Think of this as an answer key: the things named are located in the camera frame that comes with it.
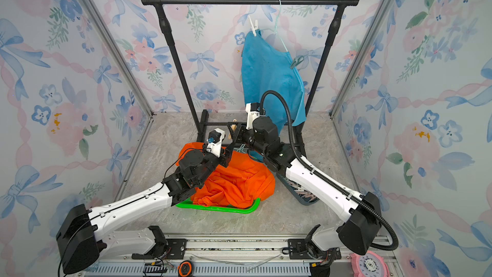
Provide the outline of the beige clothespin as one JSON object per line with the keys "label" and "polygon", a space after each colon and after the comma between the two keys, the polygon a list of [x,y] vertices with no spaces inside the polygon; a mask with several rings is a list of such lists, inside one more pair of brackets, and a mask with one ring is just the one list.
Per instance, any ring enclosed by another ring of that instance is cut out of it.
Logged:
{"label": "beige clothespin", "polygon": [[228,139],[232,140],[234,133],[235,133],[235,130],[237,129],[237,124],[235,122],[228,122],[227,127],[228,127],[228,131],[229,131]]}

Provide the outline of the orange t-shirt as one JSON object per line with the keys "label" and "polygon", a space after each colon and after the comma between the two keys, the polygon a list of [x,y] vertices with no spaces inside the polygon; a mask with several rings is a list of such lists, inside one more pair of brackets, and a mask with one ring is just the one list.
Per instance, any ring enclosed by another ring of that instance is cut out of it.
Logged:
{"label": "orange t-shirt", "polygon": [[189,199],[203,206],[246,209],[258,198],[265,201],[274,191],[275,178],[267,167],[235,151],[228,167],[219,165]]}

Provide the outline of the teal t-shirt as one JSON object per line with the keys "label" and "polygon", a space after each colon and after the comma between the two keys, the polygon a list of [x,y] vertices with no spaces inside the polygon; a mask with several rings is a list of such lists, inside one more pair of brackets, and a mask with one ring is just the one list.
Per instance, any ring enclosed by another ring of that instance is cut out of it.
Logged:
{"label": "teal t-shirt", "polygon": [[260,31],[246,35],[241,67],[245,103],[258,103],[266,91],[276,91],[288,105],[292,125],[298,126],[306,120],[304,85],[291,65],[291,55],[272,47]]}

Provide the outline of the dark teal clothespin bin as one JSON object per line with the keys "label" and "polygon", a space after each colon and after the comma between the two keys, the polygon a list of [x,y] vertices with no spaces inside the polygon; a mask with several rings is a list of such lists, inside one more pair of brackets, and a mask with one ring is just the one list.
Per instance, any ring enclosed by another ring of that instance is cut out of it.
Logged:
{"label": "dark teal clothespin bin", "polygon": [[319,201],[319,199],[314,194],[307,191],[298,183],[295,183],[281,176],[280,174],[276,174],[276,176],[301,205],[310,206]]}

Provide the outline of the teal clothespin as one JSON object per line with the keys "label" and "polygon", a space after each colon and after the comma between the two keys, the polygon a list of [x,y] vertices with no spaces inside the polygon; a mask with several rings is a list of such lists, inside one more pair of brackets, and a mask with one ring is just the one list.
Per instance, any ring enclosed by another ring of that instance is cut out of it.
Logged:
{"label": "teal clothespin", "polygon": [[290,64],[290,69],[295,69],[298,65],[302,64],[305,59],[305,56],[297,56],[292,60]]}

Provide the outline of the white clothespin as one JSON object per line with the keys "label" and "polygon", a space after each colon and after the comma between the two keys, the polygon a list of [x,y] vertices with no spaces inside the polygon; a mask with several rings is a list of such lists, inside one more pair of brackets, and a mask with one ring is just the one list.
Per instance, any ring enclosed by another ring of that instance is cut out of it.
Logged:
{"label": "white clothespin", "polygon": [[250,15],[248,15],[247,19],[248,19],[249,24],[251,26],[251,32],[252,32],[253,36],[256,37],[258,32],[259,32],[258,20],[252,19]]}

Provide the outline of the light teal wire hanger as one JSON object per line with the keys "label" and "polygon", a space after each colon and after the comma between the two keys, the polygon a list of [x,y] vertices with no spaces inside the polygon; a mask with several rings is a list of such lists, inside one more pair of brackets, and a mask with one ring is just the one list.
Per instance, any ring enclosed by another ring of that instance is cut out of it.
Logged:
{"label": "light teal wire hanger", "polygon": [[[280,17],[282,15],[282,1],[281,0],[277,0],[277,1],[279,4],[279,7],[278,7],[278,13],[275,17],[274,26],[272,28],[260,29],[260,33],[261,33],[261,37],[266,42],[267,46],[269,46],[273,51],[276,51],[276,52],[281,53],[284,56],[286,56],[290,66],[293,67],[292,55],[290,54],[283,38],[279,36]],[[280,50],[275,48],[275,40],[276,39],[278,39],[280,41],[281,45],[284,48],[284,52],[281,52]]]}

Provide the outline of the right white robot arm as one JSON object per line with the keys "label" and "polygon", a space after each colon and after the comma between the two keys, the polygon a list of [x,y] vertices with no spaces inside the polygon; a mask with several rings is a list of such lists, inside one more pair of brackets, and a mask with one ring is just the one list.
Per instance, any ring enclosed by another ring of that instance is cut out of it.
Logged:
{"label": "right white robot arm", "polygon": [[276,126],[267,117],[255,119],[251,128],[245,123],[229,122],[228,130],[234,142],[259,153],[273,173],[299,184],[338,216],[335,226],[316,225],[307,234],[306,249],[313,258],[319,259],[339,247],[357,255],[365,255],[370,248],[383,248],[374,242],[382,227],[375,196],[364,196],[315,167],[294,145],[280,139]]}

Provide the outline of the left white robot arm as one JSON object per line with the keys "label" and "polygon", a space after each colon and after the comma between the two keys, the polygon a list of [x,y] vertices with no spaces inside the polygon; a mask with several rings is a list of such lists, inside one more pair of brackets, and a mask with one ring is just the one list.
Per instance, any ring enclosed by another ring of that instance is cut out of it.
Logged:
{"label": "left white robot arm", "polygon": [[186,150],[172,174],[138,194],[93,209],[84,204],[70,209],[56,234],[57,275],[77,273],[95,263],[108,246],[102,240],[114,230],[190,198],[218,166],[228,166],[234,147],[234,143],[208,141],[201,149]]}

